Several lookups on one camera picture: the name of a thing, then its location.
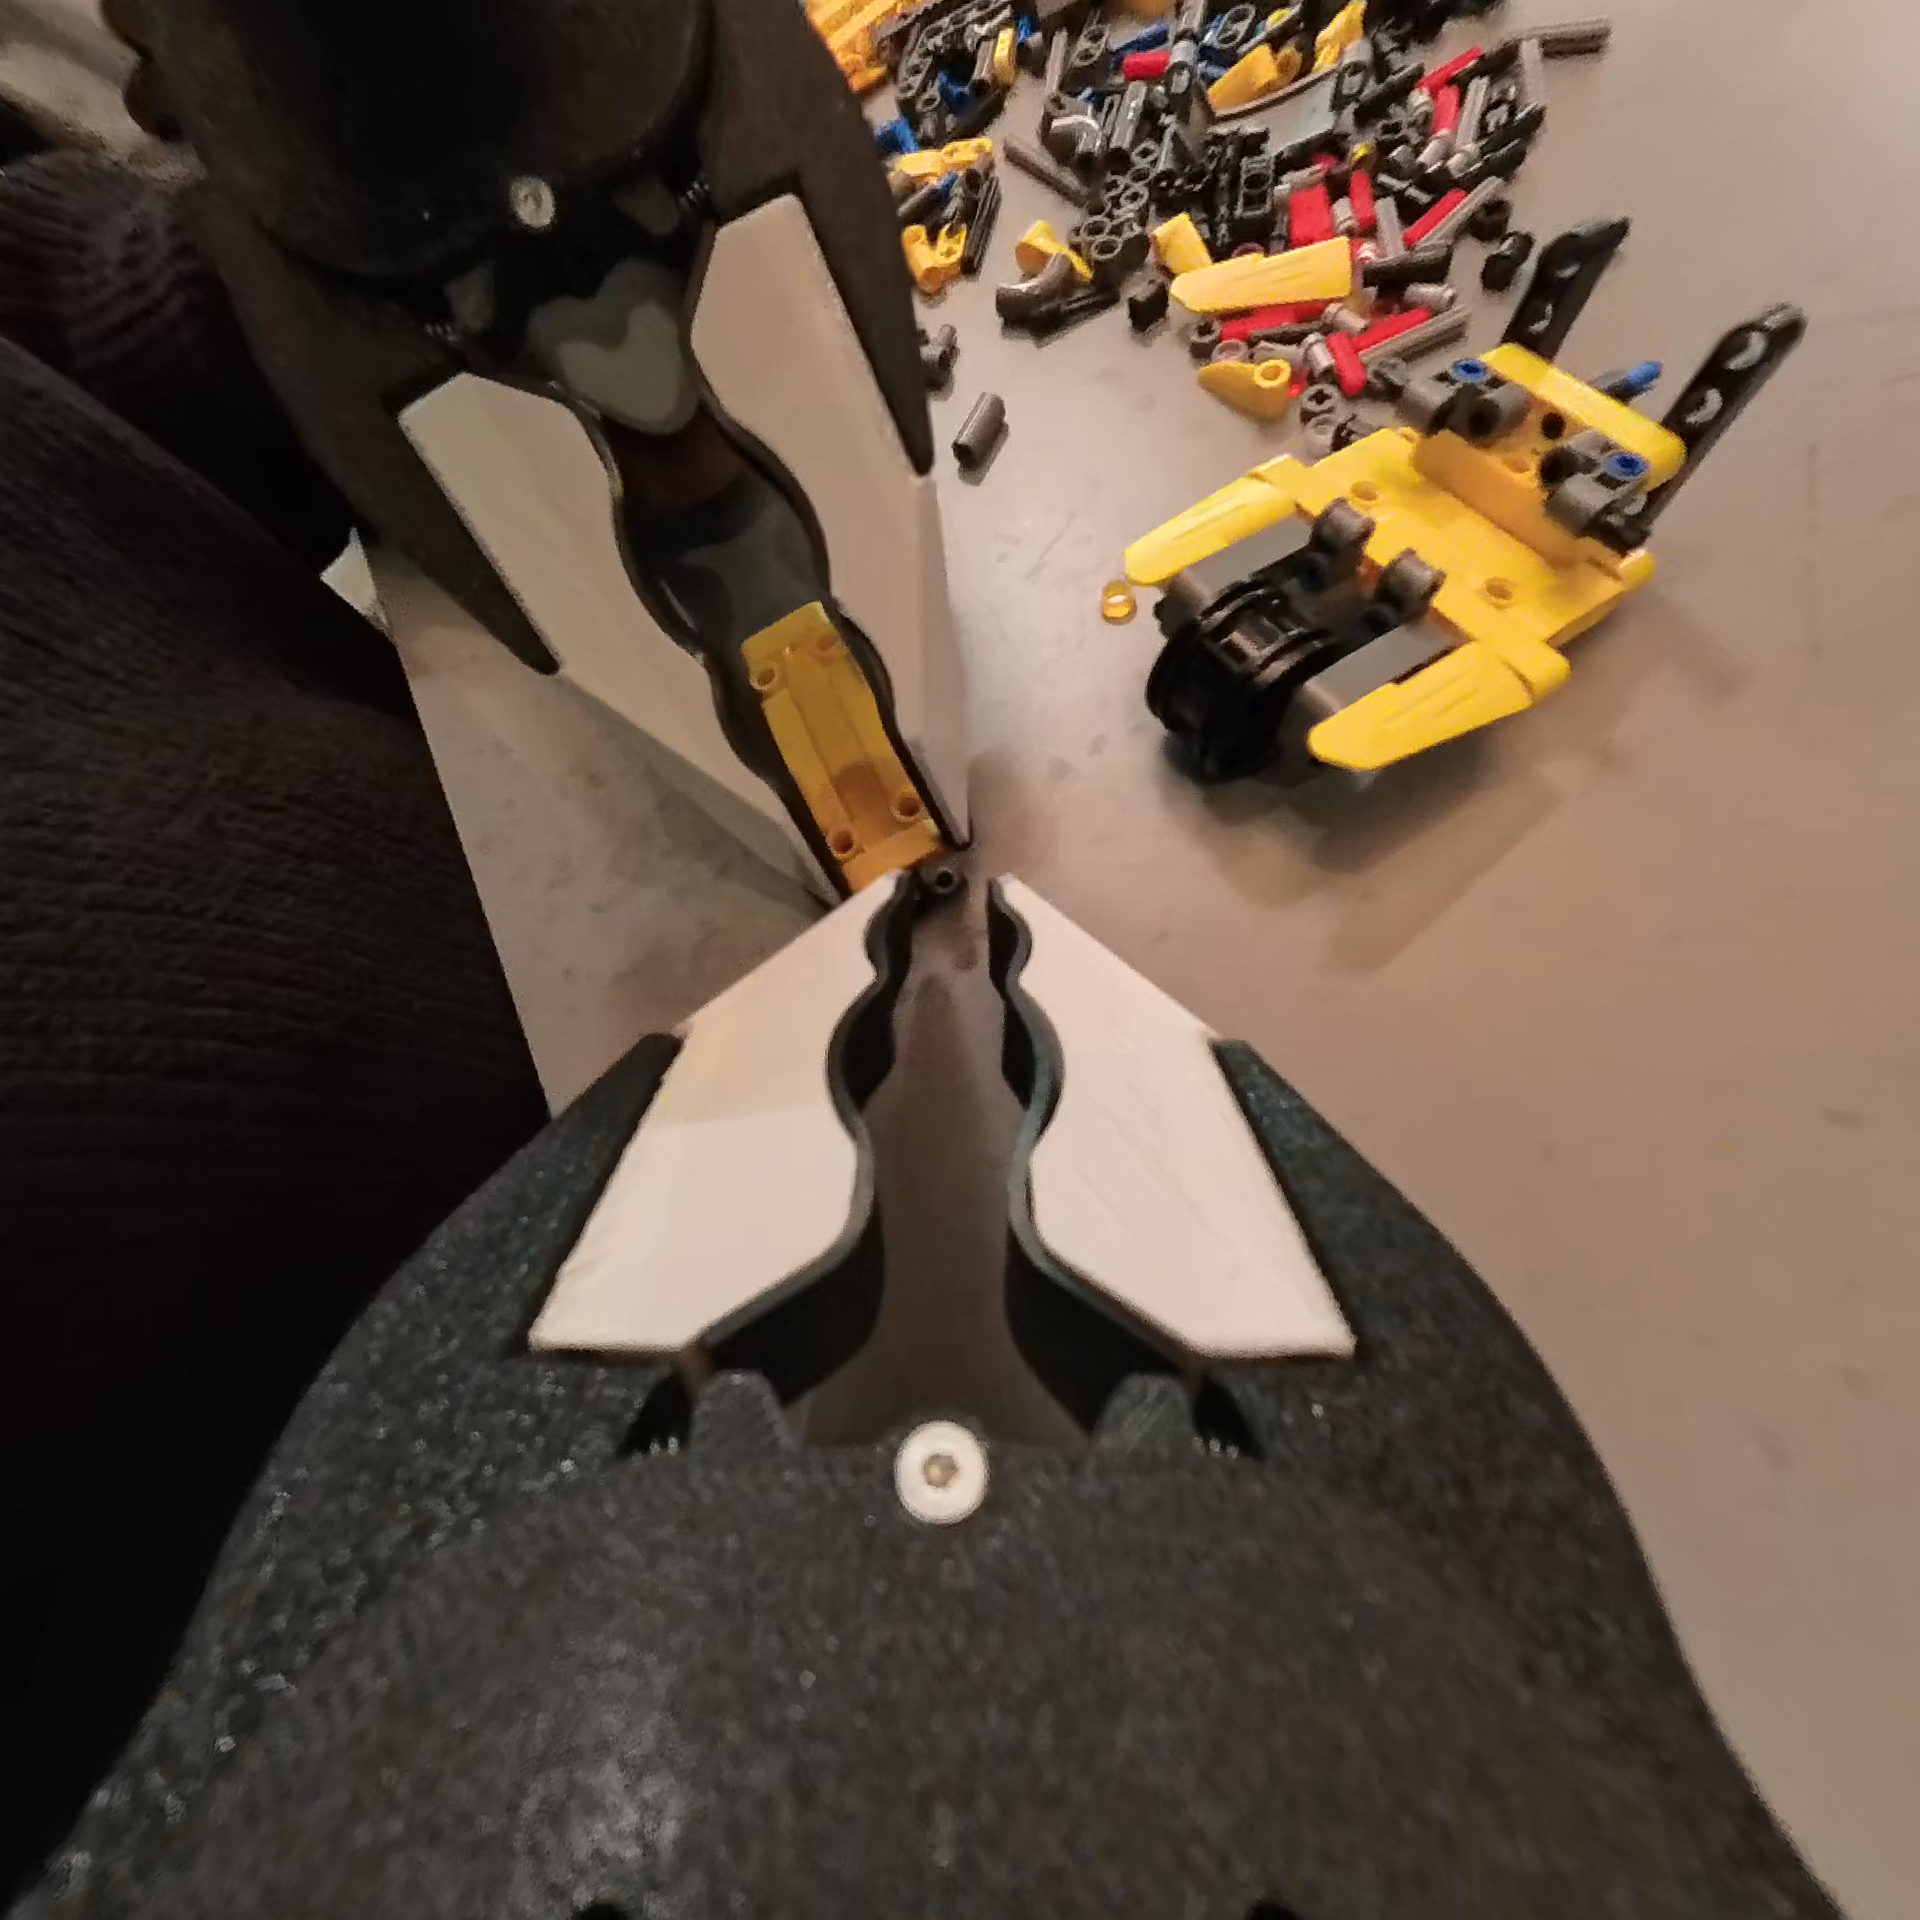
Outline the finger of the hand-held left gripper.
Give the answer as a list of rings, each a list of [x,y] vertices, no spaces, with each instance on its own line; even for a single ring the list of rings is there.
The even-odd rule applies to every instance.
[[[470,372],[398,422],[560,676],[639,734],[658,774],[761,862],[840,897],[823,852],[729,742],[707,662],[642,604],[589,426],[561,400]]]
[[[971,841],[969,680],[929,471],[856,337],[798,196],[714,229],[687,345],[721,417],[793,485],[831,601],[878,657],[887,716],[959,847]]]

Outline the pile of small toy pieces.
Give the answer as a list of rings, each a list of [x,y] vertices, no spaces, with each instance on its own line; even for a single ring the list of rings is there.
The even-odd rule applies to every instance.
[[[1537,239],[1514,212],[1559,63],[1606,15],[1504,5],[809,1],[870,121],[910,289],[987,269],[1032,345],[1123,314],[1175,330],[1246,417],[1357,436],[1354,401],[1443,352]]]

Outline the yellow toy panel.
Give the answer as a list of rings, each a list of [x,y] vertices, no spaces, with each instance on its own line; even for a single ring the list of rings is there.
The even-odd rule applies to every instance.
[[[921,782],[887,736],[872,686],[813,598],[739,645],[761,719],[846,890],[945,852]]]

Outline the yellow toy wheel assembly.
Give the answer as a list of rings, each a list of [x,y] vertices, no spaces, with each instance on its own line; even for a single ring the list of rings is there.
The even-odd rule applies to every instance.
[[[1391,421],[1279,455],[1136,540],[1158,591],[1143,698],[1200,784],[1373,776],[1523,712],[1568,647],[1653,573],[1650,532],[1808,333],[1733,324],[1662,416],[1642,372],[1560,365],[1626,220],[1560,231],[1499,341],[1422,372],[1405,326],[1366,368]]]

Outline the person's black sweater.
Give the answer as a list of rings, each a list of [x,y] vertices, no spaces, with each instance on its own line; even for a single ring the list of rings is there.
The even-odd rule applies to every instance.
[[[1,1866],[290,1408],[543,1094],[352,513],[181,166],[3,154]]]

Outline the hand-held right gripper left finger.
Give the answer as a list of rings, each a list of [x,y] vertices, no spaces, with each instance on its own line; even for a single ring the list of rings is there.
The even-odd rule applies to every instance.
[[[528,1328],[534,1353],[755,1373],[801,1401],[881,1293],[867,1105],[895,1064],[915,882],[888,876],[682,1029]]]

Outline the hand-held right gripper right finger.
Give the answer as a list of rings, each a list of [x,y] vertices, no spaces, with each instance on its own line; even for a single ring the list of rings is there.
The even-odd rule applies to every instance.
[[[994,878],[987,906],[1029,1268],[1182,1366],[1349,1360],[1223,1038],[1029,882]]]

